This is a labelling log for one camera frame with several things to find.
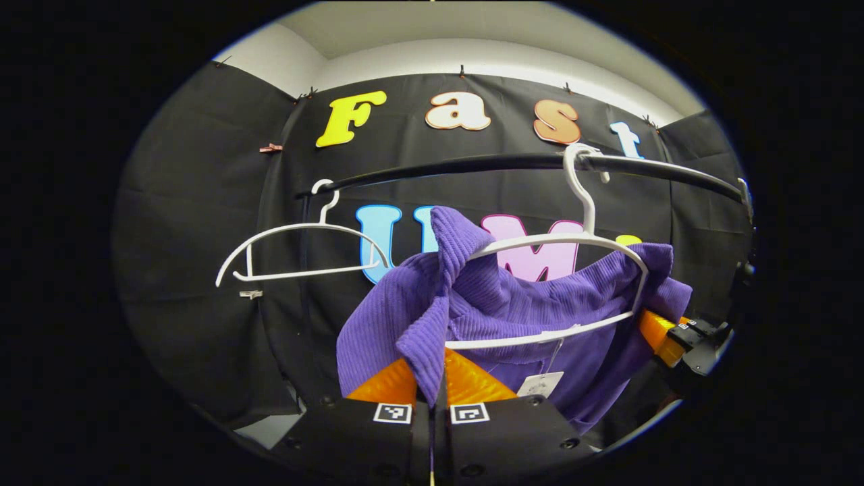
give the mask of screw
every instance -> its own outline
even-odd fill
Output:
[[[462,468],[460,474],[464,477],[475,477],[483,474],[486,469],[479,464],[469,464]]]

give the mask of white wall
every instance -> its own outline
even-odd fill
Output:
[[[278,23],[271,23],[216,54],[229,66],[253,74],[295,98],[317,87],[319,72],[327,62],[308,42]]]
[[[663,126],[683,115],[643,87],[606,69],[564,54],[511,42],[429,39],[399,42],[343,55],[330,61],[290,29],[272,23],[213,57],[243,69],[292,96],[362,80],[401,74],[489,74],[555,87],[617,106]]]
[[[683,117],[641,86],[594,64],[564,54],[511,42],[431,39],[399,42],[337,57],[324,65],[314,86],[320,90],[400,74],[490,74],[564,88],[604,101],[658,125]]]

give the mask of pink letter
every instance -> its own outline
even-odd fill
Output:
[[[516,216],[491,214],[480,222],[480,226],[492,234],[495,240],[525,236],[525,226]],[[550,233],[581,233],[582,225],[575,221],[556,221]],[[546,279],[566,277],[576,268],[577,243],[549,243],[536,251],[523,246],[498,253],[498,265],[516,278],[538,282],[546,272]]]

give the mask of orange gripper pad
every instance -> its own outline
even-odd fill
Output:
[[[452,349],[444,349],[447,370],[447,406],[515,399],[508,387]]]
[[[375,373],[345,398],[400,405],[415,405],[417,382],[404,358]]]
[[[447,405],[515,399],[517,395],[495,377],[452,349],[444,349]],[[408,363],[399,358],[351,392],[346,398],[415,405],[417,384]]]
[[[642,331],[642,337],[651,345],[651,349],[654,349],[654,354],[660,350],[666,341],[666,333],[674,327],[675,323],[672,321],[664,319],[650,310],[642,310],[639,330]]]

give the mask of hanger hook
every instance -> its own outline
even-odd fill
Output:
[[[567,184],[571,189],[573,189],[576,197],[582,201],[582,206],[585,208],[582,216],[582,232],[594,236],[594,215],[596,213],[594,209],[594,199],[592,199],[588,191],[582,187],[582,184],[579,182],[579,177],[576,176],[576,156],[581,153],[591,154],[600,153],[600,151],[585,144],[568,145],[567,148],[564,149],[564,175],[567,177]]]
[[[332,183],[333,181],[331,181],[330,179],[321,179],[320,181],[316,182],[314,186],[312,186],[312,194],[318,194],[318,188],[320,188],[324,184]],[[339,202],[339,191],[335,190],[333,191],[333,200],[324,205],[323,208],[321,208],[321,219],[318,221],[320,224],[327,223],[327,210],[335,206],[337,202]]]

